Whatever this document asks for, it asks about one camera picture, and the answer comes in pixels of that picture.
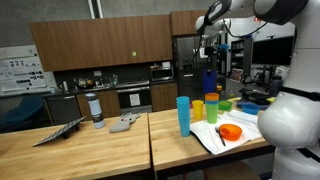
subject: pipe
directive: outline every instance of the pipe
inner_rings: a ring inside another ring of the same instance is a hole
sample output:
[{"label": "pipe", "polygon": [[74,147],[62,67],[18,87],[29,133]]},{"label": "pipe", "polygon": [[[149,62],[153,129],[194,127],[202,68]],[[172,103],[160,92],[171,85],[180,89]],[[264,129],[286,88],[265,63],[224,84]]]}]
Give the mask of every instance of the pipe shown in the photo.
[{"label": "pipe", "polygon": [[89,10],[91,14],[91,19],[95,19],[91,0],[88,0],[88,4],[89,4]]},{"label": "pipe", "polygon": [[103,13],[102,13],[102,8],[101,8],[101,0],[97,0],[97,4],[98,4],[98,11],[99,11],[100,18],[103,18]]}]

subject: backsplash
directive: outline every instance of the backsplash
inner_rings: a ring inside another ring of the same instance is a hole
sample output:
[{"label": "backsplash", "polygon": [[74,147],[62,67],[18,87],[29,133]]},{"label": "backsplash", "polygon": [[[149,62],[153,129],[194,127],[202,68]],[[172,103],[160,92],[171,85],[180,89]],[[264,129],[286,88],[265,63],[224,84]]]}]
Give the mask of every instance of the backsplash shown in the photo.
[{"label": "backsplash", "polygon": [[130,64],[130,65],[119,65],[112,67],[100,67],[90,68],[81,70],[70,70],[70,71],[59,71],[54,72],[54,77],[57,84],[62,81],[67,81],[69,88],[72,88],[73,78],[86,78],[94,81],[99,81],[99,76],[94,76],[94,71],[101,71],[102,78],[105,80],[106,77],[112,77],[113,74],[118,75],[119,81],[123,79],[149,79],[150,80],[150,66],[154,63],[141,63],[141,64]]}]

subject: blue chair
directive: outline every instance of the blue chair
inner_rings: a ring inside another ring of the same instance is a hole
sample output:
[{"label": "blue chair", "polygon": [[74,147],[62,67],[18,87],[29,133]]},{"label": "blue chair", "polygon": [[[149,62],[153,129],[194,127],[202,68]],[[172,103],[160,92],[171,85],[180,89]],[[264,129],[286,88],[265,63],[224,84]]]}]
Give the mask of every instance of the blue chair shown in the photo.
[{"label": "blue chair", "polygon": [[33,122],[41,116],[43,107],[41,96],[24,96],[18,107],[0,117],[0,133],[32,129]]}]

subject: yellow cup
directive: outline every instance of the yellow cup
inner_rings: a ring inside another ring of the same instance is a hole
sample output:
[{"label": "yellow cup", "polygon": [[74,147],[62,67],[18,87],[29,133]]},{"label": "yellow cup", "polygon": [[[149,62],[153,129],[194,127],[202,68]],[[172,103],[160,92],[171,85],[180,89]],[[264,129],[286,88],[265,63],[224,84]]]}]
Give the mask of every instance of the yellow cup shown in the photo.
[{"label": "yellow cup", "polygon": [[203,103],[204,102],[202,100],[192,101],[194,119],[197,119],[197,120],[202,119]]}]

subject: wooden cabinet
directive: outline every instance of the wooden cabinet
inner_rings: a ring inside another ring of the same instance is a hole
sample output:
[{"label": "wooden cabinet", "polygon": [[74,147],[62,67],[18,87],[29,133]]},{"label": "wooden cabinet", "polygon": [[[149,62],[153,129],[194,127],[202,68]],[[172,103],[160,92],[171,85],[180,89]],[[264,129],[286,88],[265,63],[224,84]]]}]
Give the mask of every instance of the wooden cabinet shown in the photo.
[{"label": "wooden cabinet", "polygon": [[45,71],[172,59],[169,15],[30,23]]},{"label": "wooden cabinet", "polygon": [[206,10],[171,12],[172,35],[196,34],[195,23],[198,17],[205,15]]},{"label": "wooden cabinet", "polygon": [[54,46],[51,41],[51,36],[48,33],[48,27],[47,23],[45,22],[35,22],[29,24],[33,41],[37,45],[37,51],[39,54],[39,57],[42,61],[42,67],[44,71],[53,71],[56,68],[55,54],[52,54],[52,51],[54,51]]},{"label": "wooden cabinet", "polygon": [[158,60],[171,60],[172,57],[172,40],[170,15],[156,16],[157,37],[158,37]]},{"label": "wooden cabinet", "polygon": [[108,60],[110,65],[129,64],[129,47],[124,18],[107,18],[106,21],[110,38],[108,48],[111,49],[114,58],[113,60]]},{"label": "wooden cabinet", "polygon": [[176,108],[176,98],[178,97],[177,83],[152,85],[151,97],[153,112]]},{"label": "wooden cabinet", "polygon": [[110,29],[106,19],[86,20],[92,57],[97,66],[115,64],[113,52],[110,47]]},{"label": "wooden cabinet", "polygon": [[70,69],[96,67],[92,57],[89,34],[84,20],[64,21],[66,38],[72,61],[66,63]]},{"label": "wooden cabinet", "polygon": [[252,59],[252,39],[231,42],[231,70],[242,69],[243,74],[250,75]]},{"label": "wooden cabinet", "polygon": [[95,67],[85,21],[30,23],[44,71]]},{"label": "wooden cabinet", "polygon": [[145,62],[172,59],[169,15],[142,16]]},{"label": "wooden cabinet", "polygon": [[128,38],[129,62],[140,63],[146,61],[146,47],[144,44],[144,34],[142,17],[125,18],[126,35]]},{"label": "wooden cabinet", "polygon": [[[99,91],[97,92],[97,95],[99,97],[100,107],[104,118],[121,115],[117,91]],[[87,116],[86,119],[91,120],[90,107],[85,94],[78,94],[77,100],[81,116]]]},{"label": "wooden cabinet", "polygon": [[73,58],[63,22],[35,22],[29,25],[44,71],[68,69]]}]

